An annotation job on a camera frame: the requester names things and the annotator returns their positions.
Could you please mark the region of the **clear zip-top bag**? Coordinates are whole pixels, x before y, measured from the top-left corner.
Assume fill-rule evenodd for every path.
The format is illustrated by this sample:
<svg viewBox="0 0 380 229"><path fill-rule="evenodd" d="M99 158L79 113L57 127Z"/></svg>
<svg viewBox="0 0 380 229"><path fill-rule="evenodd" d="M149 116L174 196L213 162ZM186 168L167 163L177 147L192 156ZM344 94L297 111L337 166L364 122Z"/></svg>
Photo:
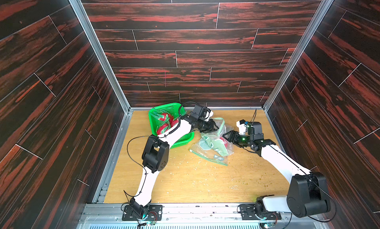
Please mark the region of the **clear zip-top bag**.
<svg viewBox="0 0 380 229"><path fill-rule="evenodd" d="M228 165L226 156L221 156L217 151L210 148L205 143L193 144L192 147L189 149L189 152L211 163L219 164L222 166Z"/></svg>
<svg viewBox="0 0 380 229"><path fill-rule="evenodd" d="M233 152L233 145L229 143L228 147L225 147L223 142L219 139L223 134L233 130L233 128L225 123L225 120L221 117L213 118L219 130L211 133L201 133L201 139L199 143L205 143L210 148L217 151L221 156L230 156Z"/></svg>

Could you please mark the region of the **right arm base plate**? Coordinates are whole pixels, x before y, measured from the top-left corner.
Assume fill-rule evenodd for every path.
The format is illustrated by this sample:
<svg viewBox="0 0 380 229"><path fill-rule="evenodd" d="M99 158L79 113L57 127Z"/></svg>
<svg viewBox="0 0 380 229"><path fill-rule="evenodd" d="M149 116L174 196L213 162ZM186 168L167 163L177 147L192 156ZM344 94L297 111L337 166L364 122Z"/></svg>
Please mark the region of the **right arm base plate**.
<svg viewBox="0 0 380 229"><path fill-rule="evenodd" d="M256 206L256 204L240 204L237 207L237 212L241 215L244 221L278 221L282 218L281 214L278 212L266 211L261 205Z"/></svg>

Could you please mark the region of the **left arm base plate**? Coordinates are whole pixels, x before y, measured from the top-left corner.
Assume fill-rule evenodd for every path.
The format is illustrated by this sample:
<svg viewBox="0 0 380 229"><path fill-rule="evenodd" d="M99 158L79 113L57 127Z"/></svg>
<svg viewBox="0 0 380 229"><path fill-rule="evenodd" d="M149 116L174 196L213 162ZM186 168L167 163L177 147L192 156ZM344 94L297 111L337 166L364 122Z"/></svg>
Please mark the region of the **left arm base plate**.
<svg viewBox="0 0 380 229"><path fill-rule="evenodd" d="M131 205L126 204L123 208L122 221L152 221L162 220L163 205L151 204L147 207L138 207L134 209Z"/></svg>

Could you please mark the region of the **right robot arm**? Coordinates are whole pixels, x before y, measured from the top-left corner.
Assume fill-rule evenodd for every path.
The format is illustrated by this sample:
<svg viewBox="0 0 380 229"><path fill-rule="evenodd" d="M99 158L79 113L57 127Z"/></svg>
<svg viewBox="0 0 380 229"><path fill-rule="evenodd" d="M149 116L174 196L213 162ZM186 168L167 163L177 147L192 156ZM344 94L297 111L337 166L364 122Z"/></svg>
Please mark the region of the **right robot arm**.
<svg viewBox="0 0 380 229"><path fill-rule="evenodd" d="M330 212L332 199L322 173L303 167L272 140L265 139L259 122L241 120L237 126L238 131L231 130L223 138L268 161L290 184L287 195L258 197L254 206L256 217L267 219L271 213L285 212L303 218Z"/></svg>

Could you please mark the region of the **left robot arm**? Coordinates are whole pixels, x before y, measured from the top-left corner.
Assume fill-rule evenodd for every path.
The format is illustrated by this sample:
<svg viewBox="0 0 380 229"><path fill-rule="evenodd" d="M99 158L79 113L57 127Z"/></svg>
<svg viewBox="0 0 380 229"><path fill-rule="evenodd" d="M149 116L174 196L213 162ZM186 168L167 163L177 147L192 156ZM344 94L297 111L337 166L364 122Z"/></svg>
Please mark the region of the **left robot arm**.
<svg viewBox="0 0 380 229"><path fill-rule="evenodd" d="M136 195L129 201L133 212L140 219L146 217L152 199L156 179L169 159L169 150L183 136L193 132L210 133L218 130L212 119L213 111L195 103L189 114L179 114L178 123L163 134L148 137L142 153L142 178Z"/></svg>

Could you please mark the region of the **red green dragon fruit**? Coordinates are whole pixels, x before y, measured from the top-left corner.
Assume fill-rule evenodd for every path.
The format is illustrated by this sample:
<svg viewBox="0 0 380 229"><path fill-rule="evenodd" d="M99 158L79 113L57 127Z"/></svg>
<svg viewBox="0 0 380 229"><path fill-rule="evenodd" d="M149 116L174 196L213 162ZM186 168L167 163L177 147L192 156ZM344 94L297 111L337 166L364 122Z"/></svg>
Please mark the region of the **red green dragon fruit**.
<svg viewBox="0 0 380 229"><path fill-rule="evenodd" d="M172 124L173 116L166 111L154 110L152 115L156 120L158 120L162 123Z"/></svg>

